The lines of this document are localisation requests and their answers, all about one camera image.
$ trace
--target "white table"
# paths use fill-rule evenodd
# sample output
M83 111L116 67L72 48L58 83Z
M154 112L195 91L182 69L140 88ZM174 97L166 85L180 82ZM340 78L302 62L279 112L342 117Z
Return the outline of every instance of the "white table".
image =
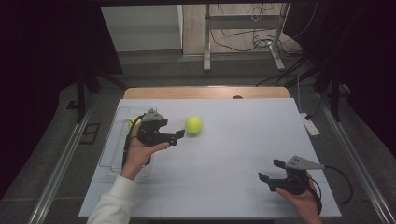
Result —
M133 99L120 100L104 156L121 150L127 134L125 108L156 107L168 125L161 133L184 128L184 120L200 117L204 128L186 134L176 146L157 152L149 176L137 179L133 217L148 218L262 218L297 217L292 205L271 192L258 172L285 178L273 159L298 155L318 162L293 99ZM115 173L99 165L80 216L88 216ZM322 191L323 217L340 217L321 170L310 171Z

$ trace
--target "yellow ball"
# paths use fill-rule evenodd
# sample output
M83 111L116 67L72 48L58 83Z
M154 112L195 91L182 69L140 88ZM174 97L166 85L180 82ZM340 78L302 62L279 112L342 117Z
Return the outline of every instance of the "yellow ball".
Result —
M128 129L131 129L132 124L134 123L134 121L135 121L136 119L137 119L137 117L132 117L132 118L130 118L130 119L128 120Z
M191 116L186 119L185 127L189 133L198 133L202 129L202 121L196 116Z

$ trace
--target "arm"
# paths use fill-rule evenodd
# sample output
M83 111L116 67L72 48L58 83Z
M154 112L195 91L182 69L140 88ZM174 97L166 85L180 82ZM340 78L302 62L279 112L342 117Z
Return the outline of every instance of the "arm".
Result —
M309 185L312 189L316 191L312 180L309 180ZM300 217L303 218L306 224L323 223L318 214L318 208L315 198L308 190L300 195L293 195L283 190L282 188L276 187L276 192L294 205L297 213L300 215Z
M136 189L134 179L154 152L169 147L169 143L146 147L136 138L139 127L140 125L136 125L133 129L128 156L120 176L117 176L111 190L101 196L88 218L88 223L128 223L131 219Z

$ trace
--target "hand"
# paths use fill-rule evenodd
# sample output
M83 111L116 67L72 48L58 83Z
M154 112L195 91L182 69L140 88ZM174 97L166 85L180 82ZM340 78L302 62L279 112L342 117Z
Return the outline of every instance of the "hand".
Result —
M169 147L169 143L160 143L153 147L146 147L136 138L139 128L140 124L136 124L132 130L132 140L129 145L128 156L120 174L120 176L130 180L136 178L137 173L139 173L154 152Z
M315 192L317 191L311 179L309 179L309 185ZM293 195L286 190L278 187L275 188L275 191L294 205L298 214L300 215L300 217L303 218L306 224L323 223L318 215L318 208L315 198L308 190L300 195Z

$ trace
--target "power strip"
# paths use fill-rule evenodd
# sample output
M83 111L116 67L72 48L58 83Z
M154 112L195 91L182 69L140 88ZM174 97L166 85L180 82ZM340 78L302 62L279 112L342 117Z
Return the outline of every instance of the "power strip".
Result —
M314 122L312 122L311 119L305 119L306 113L301 113L301 120L303 121L303 124L305 125L306 131L308 132L309 136L315 137L319 136L320 132L315 126Z

